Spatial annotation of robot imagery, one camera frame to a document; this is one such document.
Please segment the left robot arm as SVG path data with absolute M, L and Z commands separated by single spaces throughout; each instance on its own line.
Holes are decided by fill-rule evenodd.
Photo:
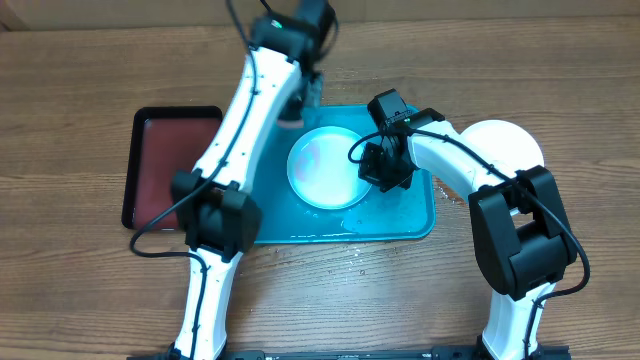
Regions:
M 178 172 L 171 183 L 190 263 L 174 358 L 217 359 L 223 353 L 234 273 L 262 220 L 251 197 L 259 159 L 277 120 L 300 112 L 336 26 L 328 2 L 302 1 L 291 16 L 267 12 L 241 36 L 247 55 L 221 126 L 193 170 Z

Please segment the white plate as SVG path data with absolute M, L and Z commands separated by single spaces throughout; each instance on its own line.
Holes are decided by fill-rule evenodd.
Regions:
M 544 166 L 542 149 L 536 139 L 520 126 L 504 120 L 484 120 L 466 128 L 461 136 L 482 152 L 481 157 L 509 171 Z

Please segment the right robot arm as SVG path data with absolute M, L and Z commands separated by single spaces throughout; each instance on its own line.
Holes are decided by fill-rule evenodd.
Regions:
M 359 140 L 359 178 L 387 192 L 408 188 L 423 169 L 465 198 L 476 262 L 492 289 L 475 346 L 435 347 L 429 357 L 570 358 L 565 346 L 541 345 L 537 330 L 546 302 L 582 290 L 590 265 L 536 140 L 502 120 L 458 133 L 432 108 L 411 111 L 394 89 L 376 95 L 367 110 L 381 141 Z

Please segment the light blue plate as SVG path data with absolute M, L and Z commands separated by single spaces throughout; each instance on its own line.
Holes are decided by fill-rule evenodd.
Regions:
M 287 159 L 287 178 L 293 191 L 307 204 L 323 210 L 344 209 L 362 200 L 371 185 L 359 178 L 359 165 L 348 158 L 360 138 L 338 126 L 305 133 Z

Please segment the green and red sponge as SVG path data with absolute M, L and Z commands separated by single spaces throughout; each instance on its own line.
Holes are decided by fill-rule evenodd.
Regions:
M 283 114 L 276 121 L 276 125 L 284 129 L 300 129 L 304 127 L 301 114 Z

